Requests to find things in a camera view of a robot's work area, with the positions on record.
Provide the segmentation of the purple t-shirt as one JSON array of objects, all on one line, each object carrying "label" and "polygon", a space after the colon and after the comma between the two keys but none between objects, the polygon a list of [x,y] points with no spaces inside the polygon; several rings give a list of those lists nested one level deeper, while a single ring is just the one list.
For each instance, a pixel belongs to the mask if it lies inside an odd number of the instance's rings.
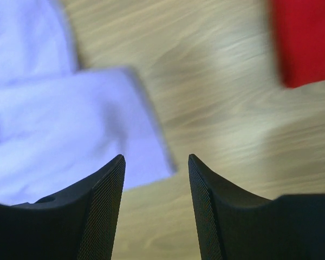
[{"label": "purple t-shirt", "polygon": [[0,1],[0,203],[33,203],[126,161],[124,188],[176,166],[129,68],[82,70],[57,1]]}]

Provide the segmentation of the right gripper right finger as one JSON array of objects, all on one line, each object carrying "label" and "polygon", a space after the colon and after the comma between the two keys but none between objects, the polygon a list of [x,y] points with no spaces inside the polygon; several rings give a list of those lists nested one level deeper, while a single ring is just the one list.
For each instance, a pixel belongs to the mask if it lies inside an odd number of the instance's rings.
[{"label": "right gripper right finger", "polygon": [[194,154],[188,172],[202,259],[325,259],[325,194],[266,199]]}]

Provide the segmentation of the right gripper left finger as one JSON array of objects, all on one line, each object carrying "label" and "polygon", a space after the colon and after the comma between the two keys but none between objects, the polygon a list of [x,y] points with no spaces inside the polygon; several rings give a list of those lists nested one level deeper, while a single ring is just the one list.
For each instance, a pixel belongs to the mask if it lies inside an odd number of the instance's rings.
[{"label": "right gripper left finger", "polygon": [[0,259],[111,259],[124,178],[117,155],[33,204],[0,204]]}]

